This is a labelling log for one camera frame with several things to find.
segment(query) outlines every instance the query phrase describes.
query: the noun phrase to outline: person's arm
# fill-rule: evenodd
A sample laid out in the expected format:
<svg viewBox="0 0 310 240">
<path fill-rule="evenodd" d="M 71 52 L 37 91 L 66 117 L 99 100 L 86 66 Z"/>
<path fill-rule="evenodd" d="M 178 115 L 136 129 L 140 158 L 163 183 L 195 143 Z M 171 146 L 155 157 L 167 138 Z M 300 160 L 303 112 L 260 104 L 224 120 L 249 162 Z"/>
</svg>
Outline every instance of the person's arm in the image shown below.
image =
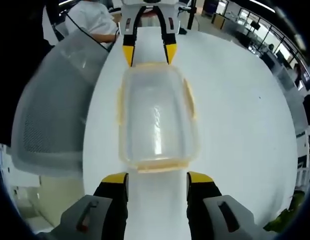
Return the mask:
<svg viewBox="0 0 310 240">
<path fill-rule="evenodd" d="M 99 43 L 112 43 L 116 40 L 114 34 L 96 34 L 93 33 L 92 37 Z"/>
</svg>

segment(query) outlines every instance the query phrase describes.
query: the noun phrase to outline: ceiling light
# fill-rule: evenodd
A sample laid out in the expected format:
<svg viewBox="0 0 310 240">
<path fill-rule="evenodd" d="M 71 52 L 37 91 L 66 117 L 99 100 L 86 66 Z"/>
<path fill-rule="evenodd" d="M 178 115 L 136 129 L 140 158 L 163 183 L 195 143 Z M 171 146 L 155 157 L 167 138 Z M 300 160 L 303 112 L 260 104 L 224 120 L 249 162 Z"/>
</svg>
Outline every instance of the ceiling light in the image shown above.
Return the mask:
<svg viewBox="0 0 310 240">
<path fill-rule="evenodd" d="M 259 1 L 255 1 L 255 0 L 250 0 L 250 1 L 255 3 L 255 4 L 258 4 L 258 5 L 262 6 L 262 7 L 266 8 L 266 9 L 268 9 L 268 10 L 270 10 L 273 13 L 275 13 L 275 10 L 273 8 L 270 8 L 269 6 L 266 6 L 263 3 L 260 3 Z"/>
<path fill-rule="evenodd" d="M 59 3 L 58 6 L 63 5 L 63 4 L 67 4 L 67 3 L 71 2 L 71 1 L 73 1 L 73 0 L 63 1 L 63 2 Z"/>
</svg>

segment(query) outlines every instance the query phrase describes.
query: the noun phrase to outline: container lid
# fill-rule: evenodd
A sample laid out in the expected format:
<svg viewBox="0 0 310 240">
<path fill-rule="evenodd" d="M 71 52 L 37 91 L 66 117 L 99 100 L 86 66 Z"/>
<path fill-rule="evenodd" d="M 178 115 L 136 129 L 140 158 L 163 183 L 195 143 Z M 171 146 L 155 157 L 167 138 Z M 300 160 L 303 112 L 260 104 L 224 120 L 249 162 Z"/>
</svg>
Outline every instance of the container lid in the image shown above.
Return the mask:
<svg viewBox="0 0 310 240">
<path fill-rule="evenodd" d="M 140 172 L 185 168 L 197 147 L 195 110 L 176 67 L 129 68 L 118 96 L 120 158 Z"/>
</svg>

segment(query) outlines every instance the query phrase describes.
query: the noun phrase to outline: floor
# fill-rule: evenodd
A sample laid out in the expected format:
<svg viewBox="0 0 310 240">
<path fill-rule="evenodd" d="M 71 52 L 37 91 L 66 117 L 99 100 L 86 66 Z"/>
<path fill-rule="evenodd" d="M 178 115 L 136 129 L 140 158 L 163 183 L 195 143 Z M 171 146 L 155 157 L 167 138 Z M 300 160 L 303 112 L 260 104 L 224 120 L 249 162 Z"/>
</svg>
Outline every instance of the floor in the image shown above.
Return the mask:
<svg viewBox="0 0 310 240">
<path fill-rule="evenodd" d="M 33 207 L 53 227 L 60 224 L 62 213 L 84 196 L 82 179 L 40 177 L 40 187 L 27 190 Z"/>
</svg>

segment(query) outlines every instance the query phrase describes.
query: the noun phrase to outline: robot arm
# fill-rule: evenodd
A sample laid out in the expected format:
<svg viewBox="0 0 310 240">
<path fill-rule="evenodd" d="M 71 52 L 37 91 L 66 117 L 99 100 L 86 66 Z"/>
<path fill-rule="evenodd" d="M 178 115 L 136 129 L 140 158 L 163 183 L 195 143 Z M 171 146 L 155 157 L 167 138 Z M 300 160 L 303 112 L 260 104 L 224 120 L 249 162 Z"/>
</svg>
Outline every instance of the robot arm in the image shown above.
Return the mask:
<svg viewBox="0 0 310 240">
<path fill-rule="evenodd" d="M 131 67 L 133 64 L 138 23 L 147 9 L 152 9 L 158 16 L 166 60 L 171 64 L 177 50 L 175 34 L 180 28 L 176 8 L 178 0 L 122 0 L 122 2 L 120 33 L 124 36 L 123 51 L 128 65 Z"/>
<path fill-rule="evenodd" d="M 257 226 L 253 214 L 234 198 L 222 195 L 209 176 L 189 172 L 187 179 L 192 240 L 271 240 L 276 236 Z M 81 198 L 62 214 L 59 226 L 37 236 L 43 240 L 123 240 L 128 181 L 125 172 L 105 177 L 94 196 Z"/>
</svg>

